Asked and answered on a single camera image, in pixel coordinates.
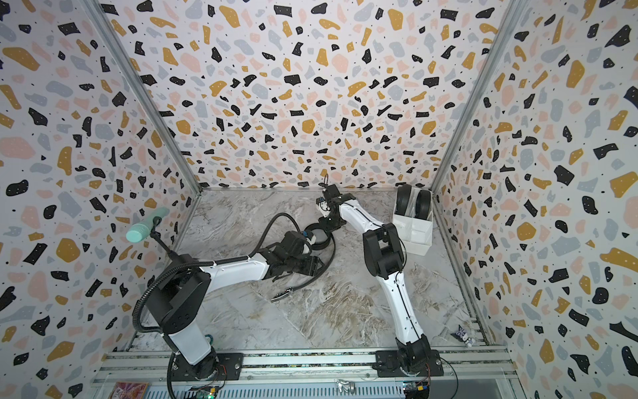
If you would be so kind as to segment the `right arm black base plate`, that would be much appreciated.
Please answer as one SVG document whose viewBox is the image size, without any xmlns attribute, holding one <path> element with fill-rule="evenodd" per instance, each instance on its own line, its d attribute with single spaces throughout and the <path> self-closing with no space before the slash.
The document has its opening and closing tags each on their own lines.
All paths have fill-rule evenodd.
<svg viewBox="0 0 638 399">
<path fill-rule="evenodd" d="M 378 377 L 442 377 L 444 375 L 443 362 L 440 353 L 434 349 L 426 357 L 424 366 L 420 366 L 418 371 L 408 372 L 401 365 L 398 350 L 378 350 L 375 352 L 375 361 L 372 368 Z"/>
</svg>

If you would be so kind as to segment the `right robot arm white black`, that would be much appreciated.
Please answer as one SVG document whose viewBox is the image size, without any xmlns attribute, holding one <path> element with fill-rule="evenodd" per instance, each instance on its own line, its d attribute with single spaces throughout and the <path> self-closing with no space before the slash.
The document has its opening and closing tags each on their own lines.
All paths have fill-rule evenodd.
<svg viewBox="0 0 638 399">
<path fill-rule="evenodd" d="M 431 347 L 420 327 L 405 284 L 407 255 L 397 228 L 367 212 L 352 194 L 330 185 L 316 201 L 322 213 L 320 225 L 332 232 L 345 224 L 362 235 L 363 258 L 370 275 L 378 281 L 395 325 L 397 357 L 402 371 L 418 375 L 427 369 Z"/>
</svg>

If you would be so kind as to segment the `black belt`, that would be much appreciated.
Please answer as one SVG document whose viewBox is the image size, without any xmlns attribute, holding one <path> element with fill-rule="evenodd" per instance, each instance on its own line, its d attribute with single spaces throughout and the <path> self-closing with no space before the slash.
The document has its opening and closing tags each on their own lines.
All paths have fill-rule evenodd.
<svg viewBox="0 0 638 399">
<path fill-rule="evenodd" d="M 432 193 L 429 190 L 420 190 L 415 200 L 415 218 L 429 220 L 431 214 Z"/>
<path fill-rule="evenodd" d="M 412 186 L 409 184 L 398 187 L 395 200 L 396 215 L 407 216 L 409 214 L 411 192 Z"/>
<path fill-rule="evenodd" d="M 291 296 L 295 292 L 301 289 L 305 289 L 305 287 L 315 283 L 317 280 L 320 279 L 320 277 L 325 274 L 325 272 L 328 271 L 329 267 L 335 259 L 337 245 L 332 232 L 322 228 L 319 223 L 315 223 L 309 224 L 304 230 L 304 234 L 311 240 L 312 252 L 322 251 L 331 246 L 332 254 L 327 261 L 323 261 L 318 255 L 314 255 L 312 257 L 311 265 L 308 267 L 308 269 L 312 272 L 310 279 L 296 286 L 286 288 L 284 291 L 271 298 L 272 303 L 283 300 Z"/>
</svg>

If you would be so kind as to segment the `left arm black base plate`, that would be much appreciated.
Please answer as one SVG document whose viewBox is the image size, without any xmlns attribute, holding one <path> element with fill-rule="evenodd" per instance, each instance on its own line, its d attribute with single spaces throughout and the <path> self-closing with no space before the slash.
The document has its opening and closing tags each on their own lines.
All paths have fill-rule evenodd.
<svg viewBox="0 0 638 399">
<path fill-rule="evenodd" d="M 173 382 L 237 381 L 241 374 L 244 354 L 241 352 L 217 353 L 212 351 L 203 360 L 191 365 L 181 354 L 169 367 Z"/>
</svg>

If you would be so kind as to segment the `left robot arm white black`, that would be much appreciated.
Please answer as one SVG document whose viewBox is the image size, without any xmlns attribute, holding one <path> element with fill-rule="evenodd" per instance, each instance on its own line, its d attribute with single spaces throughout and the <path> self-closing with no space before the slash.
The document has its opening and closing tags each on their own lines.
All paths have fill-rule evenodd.
<svg viewBox="0 0 638 399">
<path fill-rule="evenodd" d="M 132 323 L 138 333 L 161 335 L 172 351 L 168 374 L 204 381 L 218 374 L 221 362 L 196 321 L 204 297 L 235 284 L 278 279 L 288 274 L 315 276 L 323 263 L 314 228 L 297 224 L 274 244 L 259 239 L 248 255 L 220 260 L 196 259 L 167 251 L 169 266 L 136 302 Z"/>
</svg>

